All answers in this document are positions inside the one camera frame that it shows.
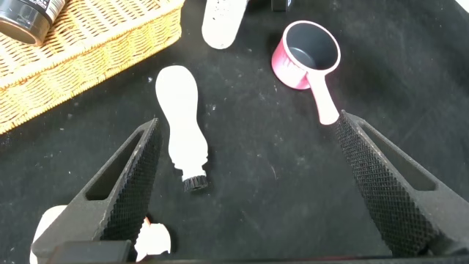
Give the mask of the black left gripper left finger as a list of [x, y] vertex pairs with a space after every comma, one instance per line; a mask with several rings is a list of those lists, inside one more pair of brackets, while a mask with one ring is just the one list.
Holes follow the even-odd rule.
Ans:
[[158, 119], [134, 130], [66, 205], [44, 212], [31, 244], [31, 261], [45, 263], [56, 247], [79, 241], [136, 244], [157, 172]]

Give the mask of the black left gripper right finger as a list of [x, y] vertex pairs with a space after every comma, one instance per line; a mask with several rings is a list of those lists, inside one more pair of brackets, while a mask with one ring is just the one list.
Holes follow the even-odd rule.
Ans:
[[342, 111], [336, 136], [394, 255], [468, 253], [468, 201], [358, 116]]

